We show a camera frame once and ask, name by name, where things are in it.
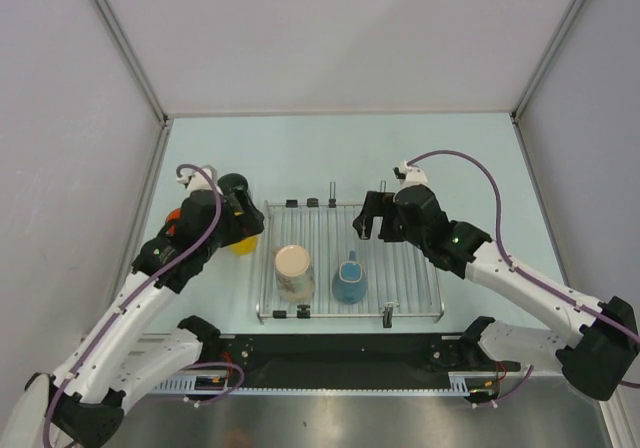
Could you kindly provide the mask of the yellow mug black handle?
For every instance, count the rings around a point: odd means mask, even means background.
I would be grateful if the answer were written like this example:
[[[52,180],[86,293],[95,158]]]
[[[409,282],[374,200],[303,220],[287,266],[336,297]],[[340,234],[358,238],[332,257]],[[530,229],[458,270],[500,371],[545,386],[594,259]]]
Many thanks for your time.
[[[236,256],[246,256],[253,253],[258,245],[259,236],[252,235],[230,246]]]

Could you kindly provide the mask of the dark green mug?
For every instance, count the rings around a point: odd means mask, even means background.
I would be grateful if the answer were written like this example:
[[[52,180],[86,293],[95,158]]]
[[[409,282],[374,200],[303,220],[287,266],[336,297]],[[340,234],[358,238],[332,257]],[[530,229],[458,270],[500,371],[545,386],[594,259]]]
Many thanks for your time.
[[[248,180],[239,173],[227,173],[221,176],[217,185],[225,196],[237,193],[244,193],[248,197],[251,196]]]

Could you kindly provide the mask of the orange mug black handle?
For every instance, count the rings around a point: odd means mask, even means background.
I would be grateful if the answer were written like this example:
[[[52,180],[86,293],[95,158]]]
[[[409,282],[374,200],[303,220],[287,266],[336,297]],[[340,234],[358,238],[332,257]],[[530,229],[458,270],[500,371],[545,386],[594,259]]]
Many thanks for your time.
[[[181,215],[181,209],[180,208],[176,208],[174,210],[172,210],[166,217],[165,220],[165,233],[168,236],[173,236],[175,234],[175,230],[176,230],[176,224],[180,218]]]

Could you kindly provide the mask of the cream floral mug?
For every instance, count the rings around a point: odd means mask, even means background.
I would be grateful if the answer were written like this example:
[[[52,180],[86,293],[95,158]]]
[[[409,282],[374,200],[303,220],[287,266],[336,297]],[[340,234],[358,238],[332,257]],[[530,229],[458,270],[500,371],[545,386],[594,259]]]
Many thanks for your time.
[[[300,245],[278,248],[274,255],[275,279],[279,295],[288,302],[305,302],[315,291],[310,253]]]

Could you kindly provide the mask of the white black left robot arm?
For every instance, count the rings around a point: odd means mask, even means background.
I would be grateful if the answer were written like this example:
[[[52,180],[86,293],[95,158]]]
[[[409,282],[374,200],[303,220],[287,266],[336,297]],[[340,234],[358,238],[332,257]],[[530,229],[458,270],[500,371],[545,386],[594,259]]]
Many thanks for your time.
[[[248,186],[232,181],[191,188],[157,235],[143,244],[125,283],[78,349],[49,377],[46,426],[84,447],[102,447],[125,414],[174,373],[219,362],[219,330],[191,315],[163,344],[135,361],[131,349],[155,317],[220,248],[264,230]]]

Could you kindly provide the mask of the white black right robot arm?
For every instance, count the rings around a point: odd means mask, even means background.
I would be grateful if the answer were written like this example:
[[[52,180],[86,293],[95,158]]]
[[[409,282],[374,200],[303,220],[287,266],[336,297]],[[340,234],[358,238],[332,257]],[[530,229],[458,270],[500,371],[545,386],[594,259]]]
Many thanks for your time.
[[[582,394],[607,401],[639,354],[632,306],[614,296],[604,302],[529,274],[474,225],[451,220],[424,185],[397,193],[370,191],[353,222],[362,240],[381,218],[379,239],[407,242],[436,268],[484,286],[517,305],[544,329],[509,326],[480,317],[466,330],[463,361],[484,369],[494,360],[516,361],[560,373]]]

